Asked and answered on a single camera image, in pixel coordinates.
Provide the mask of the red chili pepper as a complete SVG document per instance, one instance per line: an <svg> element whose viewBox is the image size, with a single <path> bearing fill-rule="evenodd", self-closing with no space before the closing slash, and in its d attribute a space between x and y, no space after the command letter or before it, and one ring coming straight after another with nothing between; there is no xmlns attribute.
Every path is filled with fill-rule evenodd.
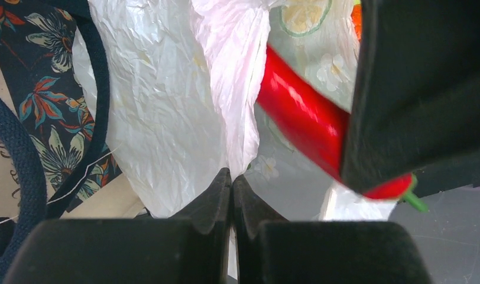
<svg viewBox="0 0 480 284"><path fill-rule="evenodd" d="M341 185L372 201L401 200L420 212L428 210L413 192L417 178L412 173L374 187L359 187L345 180L346 145L359 117L321 95L271 46L266 49L265 70L256 102L298 151Z"/></svg>

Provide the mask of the white plastic grocery bag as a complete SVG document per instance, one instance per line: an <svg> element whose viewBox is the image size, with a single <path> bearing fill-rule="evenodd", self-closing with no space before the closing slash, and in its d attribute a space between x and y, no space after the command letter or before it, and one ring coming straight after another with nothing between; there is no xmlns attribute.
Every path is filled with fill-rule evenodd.
<svg viewBox="0 0 480 284"><path fill-rule="evenodd" d="M354 1L89 1L111 81L107 143L145 207L168 217L222 167L290 220L387 220L301 154L254 100L265 45L349 109Z"/></svg>

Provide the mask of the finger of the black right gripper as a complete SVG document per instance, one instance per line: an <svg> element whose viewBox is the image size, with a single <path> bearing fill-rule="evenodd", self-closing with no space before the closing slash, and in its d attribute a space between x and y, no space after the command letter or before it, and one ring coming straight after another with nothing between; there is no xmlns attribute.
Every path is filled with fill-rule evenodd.
<svg viewBox="0 0 480 284"><path fill-rule="evenodd" d="M363 1L340 173L364 192L405 173L480 186L480 1Z"/></svg>

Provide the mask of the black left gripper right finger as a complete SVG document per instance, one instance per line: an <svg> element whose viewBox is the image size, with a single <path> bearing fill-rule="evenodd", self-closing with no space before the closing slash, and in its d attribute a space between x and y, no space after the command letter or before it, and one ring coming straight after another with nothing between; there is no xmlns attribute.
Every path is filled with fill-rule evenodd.
<svg viewBox="0 0 480 284"><path fill-rule="evenodd" d="M232 184L239 283L431 283L409 233L385 221L289 221Z"/></svg>

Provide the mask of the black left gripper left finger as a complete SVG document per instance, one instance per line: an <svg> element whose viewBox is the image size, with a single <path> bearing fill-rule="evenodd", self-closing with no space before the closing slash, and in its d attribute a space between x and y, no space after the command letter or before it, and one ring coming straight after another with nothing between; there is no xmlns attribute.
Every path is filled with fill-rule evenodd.
<svg viewBox="0 0 480 284"><path fill-rule="evenodd" d="M42 222L20 248L5 283L225 283L231 176L170 218Z"/></svg>

